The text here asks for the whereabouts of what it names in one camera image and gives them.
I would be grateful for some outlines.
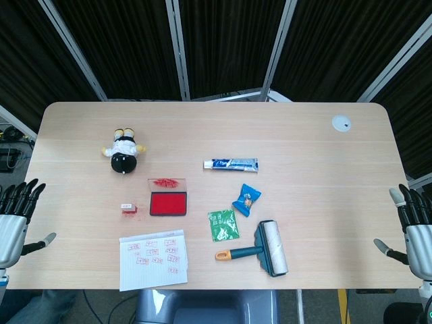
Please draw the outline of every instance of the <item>figurine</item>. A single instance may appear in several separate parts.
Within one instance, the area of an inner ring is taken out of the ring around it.
[[[145,152],[146,148],[135,144],[134,130],[115,130],[113,148],[102,148],[102,154],[111,157],[111,166],[115,172],[130,173],[136,167],[136,157]]]

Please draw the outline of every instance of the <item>metal frame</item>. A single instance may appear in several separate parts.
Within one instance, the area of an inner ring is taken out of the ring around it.
[[[177,67],[178,84],[180,86],[182,100],[190,101],[188,69],[186,67],[180,6],[178,0],[165,0],[165,4],[167,6],[169,30],[171,31],[175,66]]]
[[[379,91],[399,72],[402,66],[422,47],[432,36],[432,14],[411,36],[395,57],[387,64],[384,70],[376,77],[371,85],[358,98],[358,103],[368,103]]]
[[[38,137],[38,135],[33,132],[25,123],[20,121],[2,105],[0,105],[0,117],[9,122],[15,128],[19,129],[25,135],[28,135],[31,139],[36,140]]]
[[[304,324],[303,297],[301,289],[296,289],[296,297],[298,324]]]
[[[211,103],[211,102],[231,101],[231,100],[242,99],[242,98],[256,97],[256,96],[259,96],[259,95],[261,95],[261,91],[244,93],[244,94],[237,94],[236,96],[230,96],[230,97],[225,97],[225,98],[218,98],[218,99],[208,100],[207,102]]]
[[[282,48],[284,47],[285,38],[290,29],[292,16],[294,15],[294,10],[296,9],[297,0],[286,0],[285,7],[283,7],[281,22],[279,23],[279,29],[277,30],[275,44],[271,52],[269,66],[267,67],[267,72],[265,74],[263,88],[261,89],[261,101],[267,100],[267,95],[273,77],[275,75],[277,63],[281,57]]]
[[[270,101],[277,102],[277,103],[292,103],[291,99],[271,89],[269,90],[269,94],[267,95],[267,98]]]
[[[418,179],[409,180],[408,186],[410,187],[410,189],[416,190],[430,183],[432,183],[432,172]]]
[[[107,101],[107,95],[99,84],[96,76],[93,74],[93,71],[90,68],[86,58],[82,54],[81,49],[79,48],[74,37],[69,31],[69,28],[66,26],[59,12],[55,8],[54,3],[51,0],[38,0],[38,2],[42,7],[43,11],[45,11],[46,15],[50,19],[56,31],[59,33],[67,49],[72,54],[72,57],[74,57],[76,63],[80,67],[82,73],[86,77],[88,83],[93,88],[99,100]]]

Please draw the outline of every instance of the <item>green packet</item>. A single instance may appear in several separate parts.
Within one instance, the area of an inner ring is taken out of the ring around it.
[[[209,213],[211,235],[214,242],[239,238],[236,215],[232,209]]]

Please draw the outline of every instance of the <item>robotic hand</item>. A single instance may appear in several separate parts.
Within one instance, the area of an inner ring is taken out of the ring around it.
[[[432,323],[432,200],[423,193],[399,185],[402,196],[395,188],[390,189],[390,196],[398,208],[399,220],[404,232],[406,254],[394,251],[381,240],[373,241],[377,248],[395,260],[410,266],[413,274],[423,280],[419,288],[425,317]]]
[[[0,198],[0,304],[9,281],[6,268],[15,265],[22,255],[48,246],[56,236],[51,233],[44,240],[24,245],[34,208],[45,189],[45,184],[41,184],[33,190],[37,182],[34,179],[28,184],[12,185]]]

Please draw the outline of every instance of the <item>lint roller handle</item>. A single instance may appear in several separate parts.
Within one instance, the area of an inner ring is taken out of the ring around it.
[[[238,259],[242,257],[247,257],[249,255],[256,255],[261,253],[263,248],[251,246],[250,248],[235,248],[233,250],[225,250],[216,253],[215,258],[218,261],[228,261],[232,259]]]

